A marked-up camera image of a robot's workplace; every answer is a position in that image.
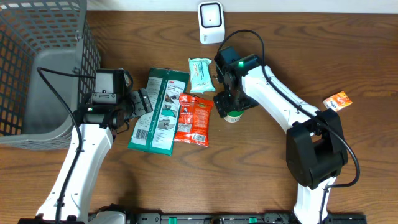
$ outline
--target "basket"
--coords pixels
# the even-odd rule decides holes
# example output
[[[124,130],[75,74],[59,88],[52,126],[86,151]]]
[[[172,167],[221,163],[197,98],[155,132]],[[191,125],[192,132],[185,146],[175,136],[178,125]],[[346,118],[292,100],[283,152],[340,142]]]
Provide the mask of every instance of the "basket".
[[[86,21],[86,1],[0,2],[0,144],[68,148],[72,120],[37,67],[95,76],[100,53]],[[95,81],[44,75],[75,111]]]

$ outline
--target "red snack bag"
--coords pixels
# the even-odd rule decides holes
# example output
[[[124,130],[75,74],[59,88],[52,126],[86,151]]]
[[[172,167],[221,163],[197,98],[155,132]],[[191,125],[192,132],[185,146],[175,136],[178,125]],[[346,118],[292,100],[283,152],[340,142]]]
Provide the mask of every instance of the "red snack bag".
[[[180,118],[174,141],[209,146],[208,128],[213,102],[182,93],[180,104]]]

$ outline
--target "small blue packet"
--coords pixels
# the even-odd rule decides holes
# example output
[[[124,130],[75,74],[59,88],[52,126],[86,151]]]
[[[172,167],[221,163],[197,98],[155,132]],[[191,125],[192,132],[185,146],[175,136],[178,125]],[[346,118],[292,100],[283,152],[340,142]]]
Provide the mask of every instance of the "small blue packet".
[[[191,93],[216,91],[211,82],[208,68],[211,60],[207,58],[196,58],[189,59],[188,61],[191,79]]]

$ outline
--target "white background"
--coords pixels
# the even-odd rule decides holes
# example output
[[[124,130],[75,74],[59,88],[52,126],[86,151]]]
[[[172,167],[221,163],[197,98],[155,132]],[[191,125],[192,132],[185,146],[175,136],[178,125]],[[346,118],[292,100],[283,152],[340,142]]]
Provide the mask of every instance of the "white background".
[[[88,0],[89,10],[196,11],[201,0]],[[226,12],[398,13],[398,0],[219,0]]]

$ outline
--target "wooden table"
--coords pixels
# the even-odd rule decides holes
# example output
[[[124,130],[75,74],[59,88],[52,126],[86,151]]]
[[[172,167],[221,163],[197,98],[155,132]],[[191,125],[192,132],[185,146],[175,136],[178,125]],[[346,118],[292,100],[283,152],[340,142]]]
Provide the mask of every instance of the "wooden table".
[[[218,45],[199,41],[195,12],[88,12],[104,68],[124,68],[134,87],[149,69],[189,71],[188,58],[213,58]],[[398,17],[366,14],[225,13],[226,33],[254,29],[278,78],[305,101],[344,90],[353,104],[340,111],[346,140],[362,168],[357,185],[333,189],[328,209],[363,212],[368,223],[397,223]],[[229,42],[241,55],[261,53],[251,34]],[[215,65],[210,65],[217,91]],[[212,98],[214,93],[206,93]],[[285,163],[285,134],[260,106],[230,124],[213,110],[210,147],[176,143],[160,156],[127,149],[120,134],[99,172],[91,211],[118,203],[135,211],[254,213],[292,210],[297,183]],[[0,149],[0,222],[34,217],[67,151]],[[337,182],[354,176],[350,160]]]

